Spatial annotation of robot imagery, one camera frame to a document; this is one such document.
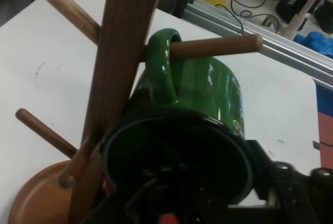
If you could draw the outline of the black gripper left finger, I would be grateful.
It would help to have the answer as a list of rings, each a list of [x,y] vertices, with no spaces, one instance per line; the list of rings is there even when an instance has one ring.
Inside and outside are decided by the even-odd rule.
[[[209,223],[207,178],[192,169],[163,169],[117,186],[84,223]]]

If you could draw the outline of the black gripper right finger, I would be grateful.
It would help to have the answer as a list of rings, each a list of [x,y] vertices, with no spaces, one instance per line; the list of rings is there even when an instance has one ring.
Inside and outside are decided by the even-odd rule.
[[[256,140],[248,140],[259,199],[275,193],[288,223],[332,223],[332,169],[319,167],[308,176],[291,164],[272,161]]]

